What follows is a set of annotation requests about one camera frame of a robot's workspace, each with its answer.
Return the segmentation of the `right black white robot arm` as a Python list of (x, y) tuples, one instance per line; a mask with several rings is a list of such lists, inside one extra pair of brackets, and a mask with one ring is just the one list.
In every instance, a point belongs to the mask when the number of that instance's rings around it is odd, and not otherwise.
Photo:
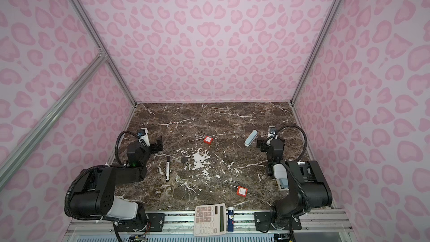
[(284, 160), (284, 141), (279, 138), (259, 138), (256, 147), (266, 153), (269, 176), (288, 189), (269, 212), (254, 213), (257, 231), (301, 230), (300, 216), (332, 204), (332, 192), (317, 161)]

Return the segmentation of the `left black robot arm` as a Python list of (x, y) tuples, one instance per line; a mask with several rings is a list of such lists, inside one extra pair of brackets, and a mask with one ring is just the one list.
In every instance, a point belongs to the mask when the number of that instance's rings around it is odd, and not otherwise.
[(65, 214), (81, 221), (111, 221), (119, 232), (144, 230), (149, 223), (144, 206), (116, 197), (115, 188), (143, 181), (150, 157), (162, 150), (162, 137), (149, 146), (136, 141), (128, 146), (126, 165), (84, 169), (67, 190)]

